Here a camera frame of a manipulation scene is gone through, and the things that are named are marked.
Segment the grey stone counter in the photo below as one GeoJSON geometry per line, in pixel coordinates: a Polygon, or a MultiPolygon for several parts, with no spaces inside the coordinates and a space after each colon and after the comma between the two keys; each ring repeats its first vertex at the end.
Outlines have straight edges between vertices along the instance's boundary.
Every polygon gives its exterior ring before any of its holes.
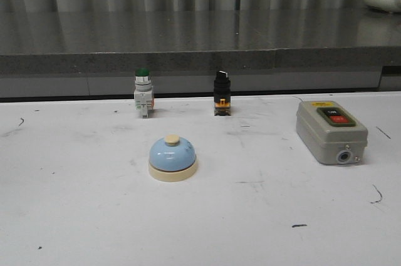
{"type": "Polygon", "coordinates": [[[1,14],[1,98],[397,91],[400,16],[362,9],[1,14]]]}

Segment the green pushbutton switch white body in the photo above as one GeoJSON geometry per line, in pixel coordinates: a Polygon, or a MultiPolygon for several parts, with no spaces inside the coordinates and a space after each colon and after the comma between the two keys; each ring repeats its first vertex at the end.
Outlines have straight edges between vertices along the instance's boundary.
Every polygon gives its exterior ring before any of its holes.
{"type": "Polygon", "coordinates": [[[154,109],[154,90],[148,69],[140,68],[135,71],[134,102],[142,118],[148,118],[149,111],[154,109]]]}

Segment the black selector switch orange base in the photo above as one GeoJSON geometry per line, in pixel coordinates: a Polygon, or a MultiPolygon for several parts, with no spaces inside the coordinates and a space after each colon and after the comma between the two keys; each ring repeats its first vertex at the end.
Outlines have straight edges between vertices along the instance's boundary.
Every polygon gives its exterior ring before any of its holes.
{"type": "Polygon", "coordinates": [[[231,81],[228,73],[217,71],[214,80],[214,115],[231,114],[231,81]]]}

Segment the grey on off switch box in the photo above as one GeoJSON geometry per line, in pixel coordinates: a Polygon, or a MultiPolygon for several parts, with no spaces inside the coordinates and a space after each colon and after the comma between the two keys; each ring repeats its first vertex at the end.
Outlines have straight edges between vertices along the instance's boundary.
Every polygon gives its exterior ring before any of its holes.
{"type": "Polygon", "coordinates": [[[367,128],[335,101],[302,101],[296,132],[325,165],[358,163],[367,146],[367,128]]]}

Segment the blue desk bell cream base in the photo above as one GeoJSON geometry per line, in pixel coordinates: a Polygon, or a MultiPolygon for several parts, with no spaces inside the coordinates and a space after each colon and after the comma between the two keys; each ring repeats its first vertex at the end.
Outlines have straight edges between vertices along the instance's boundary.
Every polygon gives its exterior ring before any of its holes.
{"type": "Polygon", "coordinates": [[[162,182],[180,182],[197,171],[192,143],[179,136],[167,135],[151,147],[148,160],[150,175],[162,182]]]}

